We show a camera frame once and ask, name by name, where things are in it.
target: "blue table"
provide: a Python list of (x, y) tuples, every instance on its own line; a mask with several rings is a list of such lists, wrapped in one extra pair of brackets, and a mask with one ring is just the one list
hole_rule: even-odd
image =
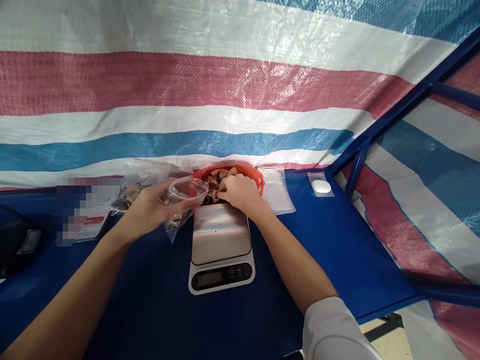
[[(342, 189), (315, 197), (306, 171), (286, 174), (296, 212), (280, 215), (323, 267), (359, 323), (420, 300)], [(0, 194), (0, 203), (45, 225), (50, 240), (23, 273), (0, 284), (0, 352), (35, 318), (96, 245), (58, 247), (56, 193)], [(303, 317), (250, 223), (256, 278), (193, 296), (188, 290), (193, 221), (173, 245), (163, 228), (131, 247), (86, 359), (277, 359), (302, 347)]]

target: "digital kitchen scale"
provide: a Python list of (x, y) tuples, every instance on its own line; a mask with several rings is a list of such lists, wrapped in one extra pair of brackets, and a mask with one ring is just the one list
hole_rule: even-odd
[(200, 206), (193, 220), (190, 292), (212, 293), (250, 284), (254, 278), (247, 216), (229, 203)]

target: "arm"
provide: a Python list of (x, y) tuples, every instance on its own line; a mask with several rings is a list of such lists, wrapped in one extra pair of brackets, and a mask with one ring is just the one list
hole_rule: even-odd
[(186, 201), (163, 205), (161, 197), (173, 180), (142, 190), (60, 292), (0, 355), (1, 360), (82, 358), (130, 245), (190, 205)]
[(258, 227), (291, 297), (305, 315), (310, 305), (337, 292), (320, 265), (277, 219), (255, 182), (243, 175), (222, 180), (218, 197), (242, 210)]
[(243, 175), (222, 179), (217, 196), (242, 210), (260, 229), (291, 297), (305, 315), (305, 358), (381, 360), (338, 298), (320, 265), (277, 219), (255, 182)]

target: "hand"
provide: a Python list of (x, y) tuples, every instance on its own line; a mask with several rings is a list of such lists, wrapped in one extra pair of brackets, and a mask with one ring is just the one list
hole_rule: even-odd
[(228, 201), (253, 221), (257, 215), (272, 211), (269, 203), (260, 196), (255, 181), (242, 174), (224, 177), (218, 190), (218, 198)]
[(111, 231), (133, 243), (142, 235), (158, 228), (168, 218), (187, 210), (191, 206), (188, 200), (170, 206), (164, 205), (162, 201), (170, 184), (175, 180), (177, 179), (171, 177), (144, 188)]

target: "dried mushroom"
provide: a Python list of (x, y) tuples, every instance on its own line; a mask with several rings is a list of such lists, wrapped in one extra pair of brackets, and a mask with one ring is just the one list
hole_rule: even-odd
[(218, 173), (218, 177), (220, 178), (220, 180), (222, 180), (228, 174), (229, 174), (229, 171), (227, 169), (221, 169), (220, 172)]
[(120, 212), (127, 211), (132, 203), (139, 197), (140, 192), (150, 185), (142, 185), (139, 182), (123, 188), (118, 199), (111, 203), (112, 208)]
[(227, 176), (237, 175), (238, 173), (239, 173), (239, 171), (238, 171), (237, 168), (234, 166), (234, 167), (232, 167), (230, 170), (228, 170)]
[(211, 205), (211, 204), (222, 204), (225, 203), (225, 200), (220, 199), (217, 197), (219, 193), (219, 186), (222, 179), (230, 176), (230, 175), (237, 175), (239, 171), (234, 166), (230, 170), (221, 168), (213, 170), (210, 175), (206, 177), (206, 182), (208, 184), (208, 194), (205, 196), (205, 200), (203, 200), (202, 205)]

